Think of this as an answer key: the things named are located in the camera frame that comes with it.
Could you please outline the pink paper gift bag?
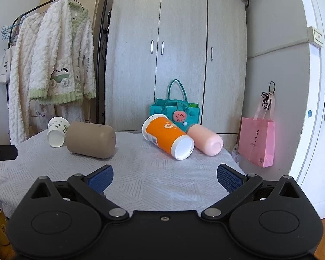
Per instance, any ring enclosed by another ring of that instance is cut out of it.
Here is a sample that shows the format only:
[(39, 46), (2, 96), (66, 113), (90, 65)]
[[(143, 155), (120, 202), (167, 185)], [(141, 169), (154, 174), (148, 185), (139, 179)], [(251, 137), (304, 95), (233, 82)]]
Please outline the pink paper gift bag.
[(238, 149), (242, 157), (262, 168), (273, 166), (275, 154), (275, 97), (268, 92), (266, 98), (266, 107), (260, 103), (253, 117), (242, 118)]

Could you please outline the black clothes rack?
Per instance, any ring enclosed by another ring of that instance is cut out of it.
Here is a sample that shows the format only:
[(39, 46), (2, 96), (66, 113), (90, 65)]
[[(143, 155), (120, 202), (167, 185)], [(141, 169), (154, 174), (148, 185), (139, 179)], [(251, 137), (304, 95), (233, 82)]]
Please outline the black clothes rack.
[[(50, 4), (56, 0), (40, 0), (40, 4), (17, 17), (12, 26), (7, 28), (8, 34), (4, 36), (8, 39), (8, 46), (15, 43), (15, 37), (19, 32), (19, 25), (23, 18), (29, 13), (43, 13)], [(92, 20), (94, 38), (94, 67), (96, 71), (96, 93), (97, 97), (93, 100), (83, 102), (84, 116), (88, 123), (104, 123), (104, 72), (106, 65), (106, 46), (110, 20), (110, 12), (113, 0), (77, 0), (88, 9)]]

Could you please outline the grey three-door wardrobe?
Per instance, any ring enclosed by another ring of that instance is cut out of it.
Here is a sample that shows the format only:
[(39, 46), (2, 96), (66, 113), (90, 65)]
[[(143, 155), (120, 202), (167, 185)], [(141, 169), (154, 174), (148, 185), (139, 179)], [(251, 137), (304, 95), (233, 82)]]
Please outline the grey three-door wardrobe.
[(235, 146), (244, 101), (249, 0), (113, 0), (104, 121), (138, 132), (154, 100), (185, 99)]

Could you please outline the white fleece jacket green trim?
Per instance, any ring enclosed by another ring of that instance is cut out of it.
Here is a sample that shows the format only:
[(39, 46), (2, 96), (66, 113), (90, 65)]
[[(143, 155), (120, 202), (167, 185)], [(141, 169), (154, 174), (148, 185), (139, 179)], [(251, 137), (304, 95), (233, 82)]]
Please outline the white fleece jacket green trim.
[(72, 0), (51, 4), (34, 46), (29, 97), (41, 104), (81, 104), (96, 96), (94, 41), (88, 10)]

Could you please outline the pink tumbler cup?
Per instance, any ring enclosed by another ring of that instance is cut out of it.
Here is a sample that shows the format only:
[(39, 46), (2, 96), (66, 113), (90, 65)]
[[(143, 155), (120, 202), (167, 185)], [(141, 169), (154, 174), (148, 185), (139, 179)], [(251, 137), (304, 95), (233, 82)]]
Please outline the pink tumbler cup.
[(216, 156), (223, 148), (222, 138), (200, 124), (191, 125), (187, 135), (194, 140), (195, 147), (207, 156)]

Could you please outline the white door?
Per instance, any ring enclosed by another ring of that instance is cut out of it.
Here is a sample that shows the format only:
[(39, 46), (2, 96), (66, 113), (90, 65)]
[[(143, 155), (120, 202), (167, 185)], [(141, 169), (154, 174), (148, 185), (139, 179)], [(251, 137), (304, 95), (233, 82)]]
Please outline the white door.
[(302, 0), (309, 49), (304, 126), (289, 174), (325, 218), (325, 0)]

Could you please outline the teal felt handbag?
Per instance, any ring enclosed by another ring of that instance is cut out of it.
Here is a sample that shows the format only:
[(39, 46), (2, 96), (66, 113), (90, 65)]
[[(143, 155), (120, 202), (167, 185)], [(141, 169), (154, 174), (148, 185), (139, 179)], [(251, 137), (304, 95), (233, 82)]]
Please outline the teal felt handbag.
[[(172, 84), (177, 82), (182, 90), (184, 99), (171, 99), (170, 92)], [(149, 116), (154, 114), (163, 114), (167, 116), (182, 131), (186, 131), (193, 124), (198, 124), (200, 119), (200, 107), (198, 103), (190, 103), (187, 100), (187, 94), (184, 86), (178, 79), (173, 79), (168, 86), (166, 99), (155, 99), (155, 102), (149, 106)]]

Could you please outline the orange paper cup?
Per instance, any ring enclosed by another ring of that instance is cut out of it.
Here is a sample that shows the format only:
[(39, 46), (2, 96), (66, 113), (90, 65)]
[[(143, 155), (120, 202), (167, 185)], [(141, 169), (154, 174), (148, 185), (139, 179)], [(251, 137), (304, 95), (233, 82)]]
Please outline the orange paper cup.
[(176, 160), (185, 160), (194, 151), (194, 140), (163, 114), (149, 116), (141, 132), (145, 140)]

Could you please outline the white floral paper cup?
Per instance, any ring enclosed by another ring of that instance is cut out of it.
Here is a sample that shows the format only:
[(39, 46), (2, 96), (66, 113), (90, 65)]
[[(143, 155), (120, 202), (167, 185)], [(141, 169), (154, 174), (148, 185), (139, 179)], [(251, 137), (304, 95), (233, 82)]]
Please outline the white floral paper cup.
[(53, 148), (61, 147), (66, 139), (70, 123), (63, 117), (54, 117), (48, 123), (47, 141)]

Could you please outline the white patterned tablecloth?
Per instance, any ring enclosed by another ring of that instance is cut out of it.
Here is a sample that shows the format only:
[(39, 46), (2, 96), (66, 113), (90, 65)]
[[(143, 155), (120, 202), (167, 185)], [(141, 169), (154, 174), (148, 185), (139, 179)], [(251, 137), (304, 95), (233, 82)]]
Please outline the white patterned tablecloth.
[(13, 161), (0, 161), (0, 209), (10, 217), (38, 177), (65, 181), (76, 173), (90, 174), (109, 164), (114, 179), (105, 190), (113, 203), (132, 213), (203, 209), (224, 198), (217, 168), (239, 165), (226, 150), (213, 157), (198, 150), (178, 161), (144, 140), (141, 134), (118, 132), (115, 154), (107, 160), (73, 154), (66, 147), (53, 148), (41, 132), (17, 148)]

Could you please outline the beige tumbler cup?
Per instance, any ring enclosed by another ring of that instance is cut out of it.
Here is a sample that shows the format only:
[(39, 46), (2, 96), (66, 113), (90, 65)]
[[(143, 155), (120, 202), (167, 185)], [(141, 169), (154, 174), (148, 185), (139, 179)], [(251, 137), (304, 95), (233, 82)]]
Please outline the beige tumbler cup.
[(111, 126), (72, 122), (66, 132), (68, 151), (100, 159), (115, 153), (116, 134)]

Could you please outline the white tote bag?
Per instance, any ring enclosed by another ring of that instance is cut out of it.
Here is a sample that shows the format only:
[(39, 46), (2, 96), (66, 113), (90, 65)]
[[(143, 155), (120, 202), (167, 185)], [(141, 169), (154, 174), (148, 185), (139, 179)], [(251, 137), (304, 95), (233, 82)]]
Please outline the white tote bag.
[(13, 47), (6, 49), (2, 61), (0, 63), (0, 83), (2, 84), (9, 83), (13, 52), (14, 52)]

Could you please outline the white fleece robe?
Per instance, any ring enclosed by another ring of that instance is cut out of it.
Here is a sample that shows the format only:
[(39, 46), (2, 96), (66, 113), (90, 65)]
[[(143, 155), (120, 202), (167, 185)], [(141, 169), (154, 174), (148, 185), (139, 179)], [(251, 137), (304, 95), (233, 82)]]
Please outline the white fleece robe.
[[(11, 61), (8, 92), (8, 123), (11, 144), (18, 146), (29, 138), (30, 102), (29, 84), (31, 63), (37, 32), (44, 14), (27, 17), (20, 27)], [(84, 121), (83, 102), (59, 105), (62, 116), (69, 122)]]

